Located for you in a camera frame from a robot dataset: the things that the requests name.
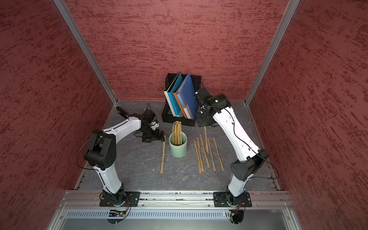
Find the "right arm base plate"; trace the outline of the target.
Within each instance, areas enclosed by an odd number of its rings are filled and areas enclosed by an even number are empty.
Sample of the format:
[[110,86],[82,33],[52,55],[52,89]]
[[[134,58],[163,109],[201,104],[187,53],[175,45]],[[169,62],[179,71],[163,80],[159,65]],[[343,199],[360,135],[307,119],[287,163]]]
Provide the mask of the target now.
[[248,192],[243,192],[237,197],[233,196],[230,192],[214,192],[213,200],[215,207],[252,207],[252,201]]

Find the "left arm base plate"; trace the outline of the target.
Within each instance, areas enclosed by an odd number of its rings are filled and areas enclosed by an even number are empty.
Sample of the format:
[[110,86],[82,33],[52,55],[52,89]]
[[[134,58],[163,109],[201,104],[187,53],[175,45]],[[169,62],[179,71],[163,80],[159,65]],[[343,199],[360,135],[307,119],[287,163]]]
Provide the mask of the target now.
[[100,196],[100,207],[129,208],[137,207],[140,200],[140,192],[122,192],[120,194],[109,194],[103,192]]

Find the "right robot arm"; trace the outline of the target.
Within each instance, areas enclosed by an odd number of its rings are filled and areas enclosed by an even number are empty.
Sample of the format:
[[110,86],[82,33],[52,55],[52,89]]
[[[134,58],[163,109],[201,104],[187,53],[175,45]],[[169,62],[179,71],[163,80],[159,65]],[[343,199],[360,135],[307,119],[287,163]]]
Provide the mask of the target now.
[[237,160],[231,164],[232,178],[225,196],[230,206],[240,204],[245,188],[258,169],[266,162],[268,152],[260,149],[248,136],[238,121],[234,109],[224,94],[212,96],[203,88],[195,92],[198,103],[199,126],[218,124],[231,142]]

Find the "green metal cup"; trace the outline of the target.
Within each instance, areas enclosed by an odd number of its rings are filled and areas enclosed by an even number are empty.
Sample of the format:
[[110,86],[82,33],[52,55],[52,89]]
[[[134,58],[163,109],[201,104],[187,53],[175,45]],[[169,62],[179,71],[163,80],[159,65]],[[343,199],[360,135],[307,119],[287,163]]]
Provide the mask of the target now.
[[173,144],[173,134],[169,136],[171,153],[176,158],[182,158],[187,153],[187,136],[184,132],[182,132],[182,141],[183,141],[182,145],[176,146]]

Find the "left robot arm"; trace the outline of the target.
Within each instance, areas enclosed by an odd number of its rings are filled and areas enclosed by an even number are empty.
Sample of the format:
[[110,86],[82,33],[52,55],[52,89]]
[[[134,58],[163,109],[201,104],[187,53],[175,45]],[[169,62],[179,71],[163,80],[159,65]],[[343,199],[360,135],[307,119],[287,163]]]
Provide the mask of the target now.
[[117,107],[124,120],[104,130],[94,130],[87,141],[84,159],[97,172],[102,185],[102,198],[111,205],[119,207],[128,202],[124,186],[119,180],[115,168],[117,143],[133,132],[142,133],[142,142],[165,141],[164,132],[158,129],[156,114],[146,109],[143,114],[128,114]]

